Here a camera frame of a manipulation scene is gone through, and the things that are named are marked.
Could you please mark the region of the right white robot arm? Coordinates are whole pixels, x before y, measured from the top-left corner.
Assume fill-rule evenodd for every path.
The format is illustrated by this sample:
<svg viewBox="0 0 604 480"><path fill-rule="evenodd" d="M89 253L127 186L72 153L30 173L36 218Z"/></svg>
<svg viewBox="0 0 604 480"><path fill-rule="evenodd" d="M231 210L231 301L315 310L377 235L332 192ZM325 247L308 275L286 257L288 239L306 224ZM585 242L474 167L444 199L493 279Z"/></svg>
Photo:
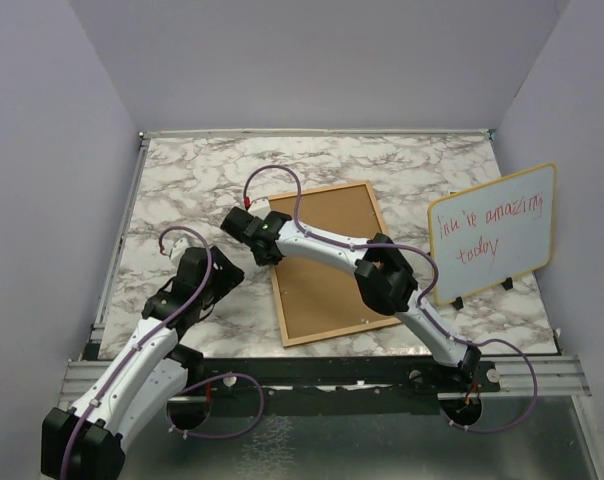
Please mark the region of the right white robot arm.
<svg viewBox="0 0 604 480"><path fill-rule="evenodd" d="M478 376L481 353L458 337L426 300L402 245L378 233L372 239L346 237L311 227L291 216L270 211L265 217L234 207L221 229L251 250L259 266L276 265L286 257L315 261L355 278L363 303L407 326L441 365L443 383L463 391Z"/></svg>

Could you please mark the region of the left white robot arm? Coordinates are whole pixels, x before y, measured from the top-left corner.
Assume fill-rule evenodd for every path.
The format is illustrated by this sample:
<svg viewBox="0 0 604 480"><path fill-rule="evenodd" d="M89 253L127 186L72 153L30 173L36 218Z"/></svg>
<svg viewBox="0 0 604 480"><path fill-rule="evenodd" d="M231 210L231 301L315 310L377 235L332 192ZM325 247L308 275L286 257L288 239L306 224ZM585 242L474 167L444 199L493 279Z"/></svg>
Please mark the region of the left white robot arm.
<svg viewBox="0 0 604 480"><path fill-rule="evenodd" d="M203 355L180 340L242 283L244 273L216 246L174 248L171 257L176 274L146 301L124 349L70 407L55 407L45 417L43 475L117 478L148 421L172 396L202 385Z"/></svg>

